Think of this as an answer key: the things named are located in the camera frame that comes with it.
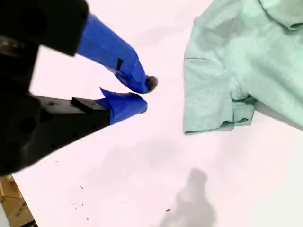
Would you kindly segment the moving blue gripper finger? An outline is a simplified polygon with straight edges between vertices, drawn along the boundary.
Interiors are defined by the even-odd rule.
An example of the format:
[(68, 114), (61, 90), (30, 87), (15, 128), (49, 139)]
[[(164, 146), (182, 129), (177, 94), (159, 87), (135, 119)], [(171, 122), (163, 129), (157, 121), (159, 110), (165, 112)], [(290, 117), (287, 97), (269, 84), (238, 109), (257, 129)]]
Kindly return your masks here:
[(91, 14), (85, 0), (28, 1), (31, 38), (40, 45), (97, 62), (137, 93), (150, 93), (158, 79), (148, 76), (134, 48)]

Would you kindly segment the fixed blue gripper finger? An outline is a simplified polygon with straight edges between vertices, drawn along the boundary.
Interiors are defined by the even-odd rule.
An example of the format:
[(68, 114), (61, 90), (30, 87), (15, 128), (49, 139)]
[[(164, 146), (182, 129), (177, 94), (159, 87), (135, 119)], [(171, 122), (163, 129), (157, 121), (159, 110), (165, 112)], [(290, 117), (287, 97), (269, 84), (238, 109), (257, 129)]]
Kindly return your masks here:
[(139, 94), (100, 91), (102, 99), (36, 96), (40, 112), (25, 164), (31, 166), (70, 143), (147, 111), (147, 102)]

